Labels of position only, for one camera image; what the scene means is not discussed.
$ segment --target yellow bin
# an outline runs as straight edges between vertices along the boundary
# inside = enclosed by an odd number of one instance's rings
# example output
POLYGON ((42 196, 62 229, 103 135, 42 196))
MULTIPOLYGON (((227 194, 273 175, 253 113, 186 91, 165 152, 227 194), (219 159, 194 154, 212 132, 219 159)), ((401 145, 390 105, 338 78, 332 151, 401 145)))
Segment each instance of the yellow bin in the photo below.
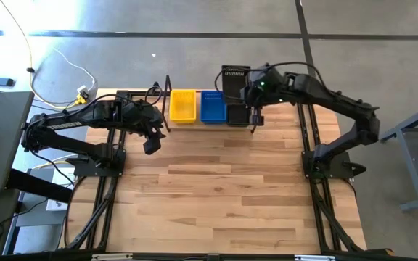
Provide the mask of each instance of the yellow bin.
POLYGON ((175 123, 196 121, 196 90, 172 90, 171 121, 175 123))

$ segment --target desk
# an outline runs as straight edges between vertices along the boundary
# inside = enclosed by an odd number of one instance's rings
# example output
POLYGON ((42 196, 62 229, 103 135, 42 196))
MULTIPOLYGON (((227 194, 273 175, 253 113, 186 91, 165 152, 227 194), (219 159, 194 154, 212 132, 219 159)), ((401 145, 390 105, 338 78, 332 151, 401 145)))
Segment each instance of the desk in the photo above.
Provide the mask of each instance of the desk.
MULTIPOLYGON (((97 95, 116 91, 99 89, 97 95)), ((278 104, 265 107, 263 115, 265 125, 254 134, 248 128, 169 122, 171 132, 163 129, 162 148, 150 156, 143 152, 144 138, 126 136, 126 169, 119 179, 107 251, 319 253, 300 159, 298 111, 278 104)), ((316 116, 323 142, 340 135, 334 112, 316 107, 316 116)), ((107 130, 88 130, 87 142, 106 140, 107 130)), ((87 178, 73 197, 70 240, 91 215, 97 182, 87 178)), ((365 248, 353 191, 341 180, 330 180, 330 188, 337 219, 365 248)))

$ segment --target floor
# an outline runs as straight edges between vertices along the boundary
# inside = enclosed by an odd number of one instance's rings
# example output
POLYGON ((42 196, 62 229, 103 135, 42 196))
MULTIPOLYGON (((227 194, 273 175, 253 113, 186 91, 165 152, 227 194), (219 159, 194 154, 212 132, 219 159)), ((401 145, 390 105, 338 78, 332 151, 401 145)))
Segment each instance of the floor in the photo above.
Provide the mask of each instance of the floor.
MULTIPOLYGON (((37 70, 35 88, 52 101, 71 100, 78 87, 91 83, 87 75, 53 51, 54 46, 70 61, 86 67, 97 78, 100 88, 148 87, 154 81, 163 82, 166 74, 171 76, 174 88, 212 88, 221 65, 306 61, 306 51, 311 53, 308 62, 313 60, 329 88, 381 107, 377 111, 381 132, 418 110, 418 37, 414 36, 418 35, 418 1, 6 0, 5 3, 21 26, 35 36, 30 37, 33 67, 37 70), (302 15, 300 12, 298 16, 297 7, 303 9, 302 30, 298 22, 302 15), (42 30, 116 33, 89 35, 107 38, 49 37, 42 30), (310 37, 300 38, 306 30, 310 37), (345 36, 350 34, 385 36, 387 40, 345 36), (407 37, 395 40, 391 37, 394 35, 407 37), (304 48, 303 42, 310 44, 310 50, 304 48)), ((5 90, 28 90, 27 48, 1 4, 0 30, 5 32, 0 36, 0 76, 17 81, 15 87, 5 90)), ((306 72, 305 68, 295 66, 282 69, 306 72)), ((40 112, 33 108, 30 116, 40 112)), ((342 133, 352 126, 352 121, 345 117, 339 116, 338 120, 342 133)), ((65 131, 65 135, 74 138, 84 138, 85 133, 85 129, 65 131)), ((43 153, 49 158, 62 154, 43 153)), ((416 198, 399 145, 389 141, 360 146, 351 150, 351 158, 367 166, 367 172, 355 182, 367 246, 387 247, 397 255, 418 257, 418 210, 399 210, 400 203, 416 198)), ((14 167, 26 170, 40 163, 19 151, 14 167)), ((58 235, 54 229, 23 231, 16 251, 52 248, 35 247, 33 238, 37 235, 38 241, 38 233, 46 241, 55 241, 52 238, 58 235)))

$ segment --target wooden tabletop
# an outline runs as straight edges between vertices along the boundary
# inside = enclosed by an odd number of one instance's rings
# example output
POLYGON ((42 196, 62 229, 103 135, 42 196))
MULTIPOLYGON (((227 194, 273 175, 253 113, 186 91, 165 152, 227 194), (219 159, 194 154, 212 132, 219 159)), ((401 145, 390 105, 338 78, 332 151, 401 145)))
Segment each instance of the wooden tabletop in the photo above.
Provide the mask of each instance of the wooden tabletop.
MULTIPOLYGON (((99 89, 97 95, 116 91, 99 89)), ((322 142, 333 141, 340 135, 334 112, 315 109, 322 142)), ((278 104, 264 107, 263 115, 265 125, 254 134, 249 128, 199 121, 169 123, 171 132, 163 129, 167 137, 153 155, 144 154, 144 138, 127 135, 126 169, 118 183, 107 251, 319 253, 311 192, 301 166, 298 111, 278 104)), ((87 142, 106 140, 107 130, 88 130, 87 142)), ((91 215, 97 182, 87 178, 73 197, 69 240, 91 215)), ((341 180, 330 180, 330 189, 337 219, 365 249, 353 191, 341 180)))

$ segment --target blue bin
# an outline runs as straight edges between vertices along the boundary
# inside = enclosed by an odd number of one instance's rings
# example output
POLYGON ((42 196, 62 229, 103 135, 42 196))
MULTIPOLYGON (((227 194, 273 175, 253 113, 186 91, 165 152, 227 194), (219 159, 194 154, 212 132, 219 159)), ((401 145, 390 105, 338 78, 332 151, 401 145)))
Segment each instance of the blue bin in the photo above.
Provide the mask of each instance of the blue bin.
POLYGON ((226 123, 226 104, 221 92, 201 91, 201 121, 205 124, 226 123))

